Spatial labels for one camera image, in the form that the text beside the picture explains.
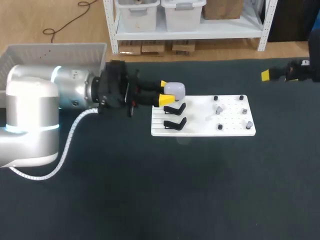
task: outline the black cord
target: black cord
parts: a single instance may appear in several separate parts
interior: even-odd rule
[[[85,14],[90,10],[91,4],[94,4],[94,3],[96,3],[97,1],[98,1],[98,0],[94,0],[94,1],[92,1],[92,2],[87,2],[87,1],[80,1],[80,2],[78,2],[78,6],[79,6],[79,7],[86,7],[86,6],[88,7],[84,13],[80,14],[80,15],[77,16],[76,18],[74,18],[74,19],[72,19],[71,21],[69,21],[66,25],[64,25],[63,27],[61,27],[61,28],[60,28],[59,30],[57,30],[57,31],[55,31],[55,30],[52,29],[52,28],[46,28],[45,30],[42,31],[42,33],[43,33],[44,35],[52,35],[52,37],[51,37],[51,43],[53,44],[53,43],[54,43],[54,38],[55,38],[55,36],[56,36],[56,34],[57,34],[58,32],[60,32],[62,29],[64,29],[66,26],[68,26],[69,24],[71,24],[71,23],[74,22],[75,20],[77,20],[77,19],[81,18],[83,15],[85,15]]]

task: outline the black clip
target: black clip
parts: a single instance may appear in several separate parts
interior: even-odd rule
[[[176,109],[171,106],[164,106],[163,110],[165,111],[165,114],[168,113],[168,114],[174,114],[174,115],[180,116],[184,112],[185,108],[186,108],[186,103],[184,102],[182,103],[179,109]]]
[[[174,129],[177,131],[181,131],[187,123],[187,118],[184,117],[180,123],[175,123],[172,121],[165,120],[163,121],[163,126],[165,129]]]

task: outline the cable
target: cable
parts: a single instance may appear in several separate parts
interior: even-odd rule
[[[88,6],[88,8],[86,9],[86,11],[84,12],[84,13],[82,13],[82,14],[80,14],[79,16],[77,16],[76,18],[74,18],[74,19],[72,19],[71,21],[69,21],[67,24],[65,24],[63,27],[61,27],[59,30],[57,30],[57,31],[55,31],[54,29],[52,29],[52,28],[46,28],[46,29],[44,29],[43,31],[42,31],[42,33],[44,34],[44,35],[52,35],[52,37],[51,37],[51,43],[53,44],[54,43],[54,38],[55,38],[55,36],[56,36],[56,34],[58,33],[58,32],[60,32],[62,29],[64,29],[66,26],[68,26],[69,24],[71,24],[72,22],[74,22],[75,20],[77,20],[77,19],[79,19],[79,18],[81,18],[83,15],[85,15],[89,10],[90,10],[90,6],[92,5],[92,4],[94,4],[94,3],[96,3],[98,0],[94,0],[94,1],[92,1],[92,2],[87,2],[87,1],[80,1],[80,2],[78,2],[78,6],[79,7],[86,7],[86,6]]]
[[[49,174],[47,174],[45,176],[31,176],[31,175],[28,175],[28,174],[25,174],[25,173],[19,171],[15,167],[9,167],[9,168],[14,173],[18,174],[19,176],[21,176],[23,178],[26,178],[26,179],[34,180],[34,181],[47,180],[47,179],[53,177],[61,169],[62,165],[65,162],[65,159],[66,159],[66,156],[67,156],[67,153],[68,153],[68,150],[69,150],[69,146],[70,146],[72,137],[74,135],[75,129],[76,129],[78,123],[80,122],[80,120],[83,119],[85,116],[87,116],[89,114],[97,114],[97,113],[98,113],[98,109],[97,108],[91,108],[91,109],[85,110],[82,113],[80,113],[80,115],[74,120],[74,122],[73,122],[73,124],[72,124],[72,126],[70,128],[68,137],[66,139],[66,143],[65,143],[65,146],[64,146],[64,150],[63,150],[61,159],[60,159],[58,165],[55,167],[55,169],[51,173],[49,173]]]

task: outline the yellow fingertip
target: yellow fingertip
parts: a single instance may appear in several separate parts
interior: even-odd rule
[[[161,80],[161,87],[164,87],[167,83]]]
[[[176,101],[175,95],[159,94],[159,106],[172,104]]]
[[[270,81],[269,69],[261,73],[262,82]]]

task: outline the metal shelf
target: metal shelf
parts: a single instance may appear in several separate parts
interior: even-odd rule
[[[258,15],[264,0],[244,0],[240,19],[204,20],[201,18],[197,31],[168,32],[164,9],[158,8],[156,31],[126,32],[120,12],[114,20],[113,0],[103,0],[112,52],[118,53],[118,41],[124,40],[188,40],[188,39],[234,39],[260,38],[258,51],[266,48],[270,27],[278,0],[266,0],[264,24]]]
[[[164,9],[158,7],[156,31],[126,32],[119,17],[115,34],[117,40],[184,40],[184,39],[233,39],[260,38],[263,25],[251,3],[243,5],[240,19],[204,20],[201,18],[197,31],[168,32]]]

